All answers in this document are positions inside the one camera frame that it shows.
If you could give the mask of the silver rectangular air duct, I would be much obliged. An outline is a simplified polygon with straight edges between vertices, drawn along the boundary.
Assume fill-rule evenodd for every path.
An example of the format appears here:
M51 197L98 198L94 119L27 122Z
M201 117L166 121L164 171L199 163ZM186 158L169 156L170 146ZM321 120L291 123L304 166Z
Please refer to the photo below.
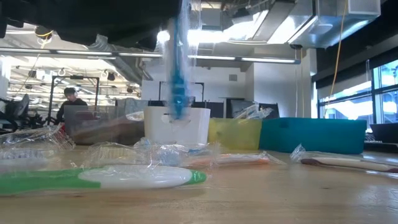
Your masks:
M381 15L382 0L275 0L265 19L268 44L328 48Z

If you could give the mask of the black framed window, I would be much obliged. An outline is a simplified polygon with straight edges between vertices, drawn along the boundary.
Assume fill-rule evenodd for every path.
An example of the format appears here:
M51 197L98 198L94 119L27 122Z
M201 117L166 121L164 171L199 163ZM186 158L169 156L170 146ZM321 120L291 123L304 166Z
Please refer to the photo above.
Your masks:
M331 80L317 88L319 118L398 123L398 60L375 68L367 61L357 75Z

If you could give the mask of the person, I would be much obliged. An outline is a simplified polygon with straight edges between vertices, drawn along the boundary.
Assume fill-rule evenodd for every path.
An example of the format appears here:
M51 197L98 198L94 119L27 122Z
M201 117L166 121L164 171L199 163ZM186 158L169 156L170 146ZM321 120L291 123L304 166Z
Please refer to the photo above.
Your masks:
M57 112L55 124L59 124L63 121L65 106L87 106L88 105L85 101L83 101L81 98L78 98L76 96L76 90L72 87L65 88L64 95L67 100L62 103L59 111Z

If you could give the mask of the yellow plastic bin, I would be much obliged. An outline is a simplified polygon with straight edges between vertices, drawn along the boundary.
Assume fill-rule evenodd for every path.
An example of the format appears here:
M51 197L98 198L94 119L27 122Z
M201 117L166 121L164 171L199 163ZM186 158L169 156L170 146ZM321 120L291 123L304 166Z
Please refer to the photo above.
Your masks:
M260 119L211 118L208 142L217 142L230 150L259 149L262 121Z

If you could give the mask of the grey ceiling box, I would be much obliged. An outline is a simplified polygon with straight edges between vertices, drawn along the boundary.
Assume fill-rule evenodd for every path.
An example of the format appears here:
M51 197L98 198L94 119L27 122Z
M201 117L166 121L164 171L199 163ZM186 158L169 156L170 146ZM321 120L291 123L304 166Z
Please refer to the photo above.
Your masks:
M204 26L220 26L221 10L214 8L203 8L201 10L201 23Z

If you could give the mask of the grey translucent bin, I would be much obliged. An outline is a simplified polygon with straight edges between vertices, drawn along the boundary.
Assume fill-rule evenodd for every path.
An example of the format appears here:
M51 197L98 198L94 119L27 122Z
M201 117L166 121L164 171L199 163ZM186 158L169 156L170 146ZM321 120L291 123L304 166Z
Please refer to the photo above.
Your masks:
M144 121L119 106L66 106L66 133L77 145L115 142L133 145L144 137Z

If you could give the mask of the black background equipment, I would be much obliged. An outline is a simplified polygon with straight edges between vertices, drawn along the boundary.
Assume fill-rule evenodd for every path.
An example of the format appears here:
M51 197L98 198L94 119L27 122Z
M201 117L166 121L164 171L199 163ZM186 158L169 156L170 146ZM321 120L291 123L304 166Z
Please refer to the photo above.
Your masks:
M28 94L25 94L21 101L0 98L4 105L4 108L0 109L0 134L43 128L48 121L55 124L56 119L53 117L43 119L38 113L29 114L29 101Z

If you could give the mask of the teal plastic bin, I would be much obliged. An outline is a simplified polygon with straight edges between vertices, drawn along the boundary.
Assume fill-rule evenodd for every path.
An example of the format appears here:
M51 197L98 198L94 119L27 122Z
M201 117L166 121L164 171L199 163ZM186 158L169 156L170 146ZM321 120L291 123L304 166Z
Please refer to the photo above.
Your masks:
M360 154L364 149L365 120L277 118L262 121L259 148L291 153L306 151Z

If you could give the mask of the black ceiling fixture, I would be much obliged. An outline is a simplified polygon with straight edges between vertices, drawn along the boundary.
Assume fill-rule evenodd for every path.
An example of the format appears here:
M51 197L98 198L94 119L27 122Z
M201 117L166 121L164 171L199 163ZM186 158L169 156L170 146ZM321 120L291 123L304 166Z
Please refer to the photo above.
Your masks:
M44 26L36 26L34 30L34 34L43 40L50 40L53 36L54 30L48 29Z

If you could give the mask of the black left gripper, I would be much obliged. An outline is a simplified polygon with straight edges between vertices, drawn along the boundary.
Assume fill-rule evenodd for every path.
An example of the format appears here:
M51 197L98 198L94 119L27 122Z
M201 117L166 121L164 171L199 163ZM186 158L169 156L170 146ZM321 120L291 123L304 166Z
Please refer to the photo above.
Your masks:
M154 50L158 32L169 19L177 17L182 0L138 0L128 15L129 25L124 34L124 47Z

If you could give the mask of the white plastic bin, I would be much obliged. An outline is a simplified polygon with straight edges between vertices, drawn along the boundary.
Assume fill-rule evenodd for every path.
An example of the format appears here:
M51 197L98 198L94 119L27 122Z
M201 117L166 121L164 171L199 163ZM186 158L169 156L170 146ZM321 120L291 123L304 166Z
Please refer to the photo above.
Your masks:
M210 109L186 108L182 119L173 119L168 107L144 109L144 134L158 143L206 144Z

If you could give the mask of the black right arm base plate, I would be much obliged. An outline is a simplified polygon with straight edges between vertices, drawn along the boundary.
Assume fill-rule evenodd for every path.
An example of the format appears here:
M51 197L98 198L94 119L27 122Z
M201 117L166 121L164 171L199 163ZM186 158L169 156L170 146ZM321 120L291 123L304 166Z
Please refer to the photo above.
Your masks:
M398 144L381 143L381 142L365 142L365 151L384 152L398 154Z

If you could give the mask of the long ceiling light strip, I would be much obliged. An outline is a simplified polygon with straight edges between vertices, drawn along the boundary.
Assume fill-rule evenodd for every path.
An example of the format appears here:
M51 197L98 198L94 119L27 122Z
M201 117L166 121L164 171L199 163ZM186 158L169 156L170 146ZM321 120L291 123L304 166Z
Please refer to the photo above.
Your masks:
M0 52L19 54L59 54L59 55L80 55L93 57L140 57L140 58L161 58L162 54L145 52L102 52L102 51L81 51L81 50L56 50L56 49L23 49L0 47ZM189 55L189 58L200 60L220 60L232 62L256 62L256 63L281 63L299 64L301 60L293 58L270 58L270 57L238 57L238 56L217 56L217 55Z

